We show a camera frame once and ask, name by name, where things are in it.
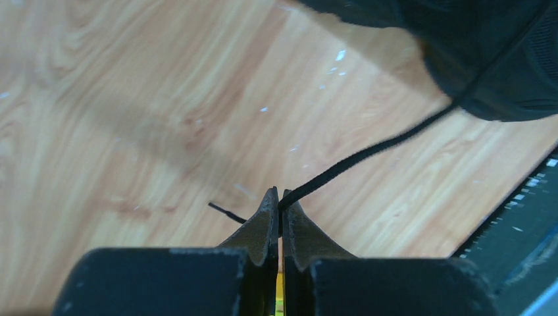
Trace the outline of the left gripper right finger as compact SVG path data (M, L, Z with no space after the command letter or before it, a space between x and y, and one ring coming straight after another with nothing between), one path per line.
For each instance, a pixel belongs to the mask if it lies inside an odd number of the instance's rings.
M287 315L497 315L488 281L466 259L357 257L299 203L282 210Z

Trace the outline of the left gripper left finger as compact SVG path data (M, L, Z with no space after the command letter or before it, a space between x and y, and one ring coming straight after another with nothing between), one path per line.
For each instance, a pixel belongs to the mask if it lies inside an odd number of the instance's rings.
M53 315L274 315L278 190L213 248L97 248L69 273Z

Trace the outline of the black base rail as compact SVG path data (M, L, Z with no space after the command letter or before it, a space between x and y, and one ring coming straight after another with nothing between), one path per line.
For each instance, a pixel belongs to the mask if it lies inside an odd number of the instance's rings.
M454 252L472 261L496 294L524 280L533 269L557 260L557 151Z

